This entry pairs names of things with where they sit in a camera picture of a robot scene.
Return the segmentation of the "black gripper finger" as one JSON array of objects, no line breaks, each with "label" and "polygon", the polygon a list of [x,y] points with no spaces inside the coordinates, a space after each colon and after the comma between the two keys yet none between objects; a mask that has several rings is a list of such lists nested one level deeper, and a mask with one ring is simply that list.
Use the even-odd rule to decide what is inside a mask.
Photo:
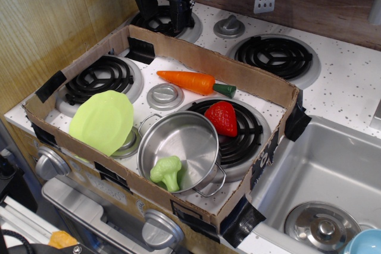
[{"label": "black gripper finger", "polygon": [[173,30],[182,32],[185,28],[193,28],[192,8],[195,0],[170,0],[170,18]]},{"label": "black gripper finger", "polygon": [[157,13],[157,0],[137,0],[137,5],[141,16],[149,20]]}]

